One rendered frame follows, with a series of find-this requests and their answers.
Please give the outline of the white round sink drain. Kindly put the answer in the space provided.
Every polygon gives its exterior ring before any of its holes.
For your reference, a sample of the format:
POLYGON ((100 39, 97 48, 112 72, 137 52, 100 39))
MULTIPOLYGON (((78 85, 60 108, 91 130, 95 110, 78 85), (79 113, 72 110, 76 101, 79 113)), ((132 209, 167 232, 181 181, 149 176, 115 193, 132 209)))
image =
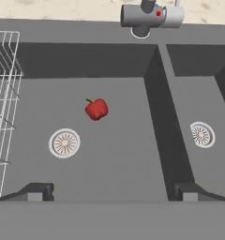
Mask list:
POLYGON ((216 142, 215 131, 204 122, 193 122, 190 125, 190 131, 196 146, 201 148, 210 148, 216 142))
POLYGON ((80 146, 80 135, 71 128, 60 128, 49 139, 49 150, 56 158, 71 158, 79 151, 80 146))

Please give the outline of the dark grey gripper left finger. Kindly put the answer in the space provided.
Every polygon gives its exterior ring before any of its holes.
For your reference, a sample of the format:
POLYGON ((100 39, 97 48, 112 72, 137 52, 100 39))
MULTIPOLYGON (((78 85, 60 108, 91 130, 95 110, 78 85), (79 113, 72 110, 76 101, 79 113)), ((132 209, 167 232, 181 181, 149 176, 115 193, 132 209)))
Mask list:
POLYGON ((0 202, 53 202, 53 183, 29 183, 17 192, 0 197, 0 202))

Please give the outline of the grey double-basin sink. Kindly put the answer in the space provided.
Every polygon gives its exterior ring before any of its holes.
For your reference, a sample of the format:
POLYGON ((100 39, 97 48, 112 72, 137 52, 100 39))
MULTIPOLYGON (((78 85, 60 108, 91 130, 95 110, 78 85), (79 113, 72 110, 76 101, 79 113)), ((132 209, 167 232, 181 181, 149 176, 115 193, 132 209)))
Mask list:
POLYGON ((224 25, 142 39, 117 22, 0 19, 0 30, 20 33, 23 71, 2 196, 53 183, 56 202, 154 203, 196 183, 225 197, 224 25), (87 98, 108 114, 91 120, 87 98), (195 145, 193 122, 215 131, 212 147, 195 145), (80 135, 73 157, 49 150, 60 128, 80 135))

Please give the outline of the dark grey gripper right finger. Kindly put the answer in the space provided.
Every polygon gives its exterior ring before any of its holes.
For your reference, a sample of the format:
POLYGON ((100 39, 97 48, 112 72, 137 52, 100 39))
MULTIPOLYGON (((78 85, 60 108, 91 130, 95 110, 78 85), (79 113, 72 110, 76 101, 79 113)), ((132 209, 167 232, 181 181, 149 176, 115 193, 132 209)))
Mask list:
POLYGON ((225 202, 225 197, 209 192, 196 183, 177 183, 174 197, 179 202, 225 202))

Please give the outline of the red bell pepper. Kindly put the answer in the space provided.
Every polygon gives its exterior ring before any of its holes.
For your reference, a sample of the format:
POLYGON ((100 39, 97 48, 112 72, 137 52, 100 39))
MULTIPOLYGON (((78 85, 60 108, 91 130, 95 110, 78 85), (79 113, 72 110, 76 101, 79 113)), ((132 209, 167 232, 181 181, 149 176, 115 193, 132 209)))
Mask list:
POLYGON ((87 98, 86 101, 88 104, 85 107, 85 112, 91 120, 98 121, 108 114, 108 105, 104 99, 97 98, 96 100, 91 100, 87 98))

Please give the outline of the grey sink faucet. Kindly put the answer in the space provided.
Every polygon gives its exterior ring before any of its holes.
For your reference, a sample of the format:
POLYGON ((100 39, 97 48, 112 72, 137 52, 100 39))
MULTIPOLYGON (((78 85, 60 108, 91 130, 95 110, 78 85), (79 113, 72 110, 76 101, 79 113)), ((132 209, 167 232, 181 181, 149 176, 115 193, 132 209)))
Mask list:
POLYGON ((161 6, 157 0, 142 0, 139 5, 121 6, 120 23, 129 27, 135 38, 148 38, 152 28, 179 28, 185 11, 180 0, 173 6, 161 6))

